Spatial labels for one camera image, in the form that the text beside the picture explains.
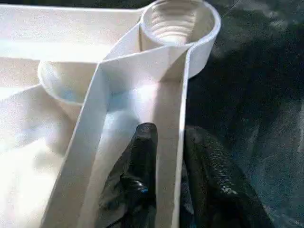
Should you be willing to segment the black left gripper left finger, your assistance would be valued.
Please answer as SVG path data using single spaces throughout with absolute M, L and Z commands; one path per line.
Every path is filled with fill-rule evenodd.
M 156 125 L 138 125 L 100 194 L 97 227 L 155 226 L 157 145 Z

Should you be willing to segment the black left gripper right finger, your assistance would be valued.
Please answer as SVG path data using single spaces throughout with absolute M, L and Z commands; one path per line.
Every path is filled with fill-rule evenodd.
M 254 188 L 218 138 L 185 129 L 184 159 L 198 228 L 272 228 Z

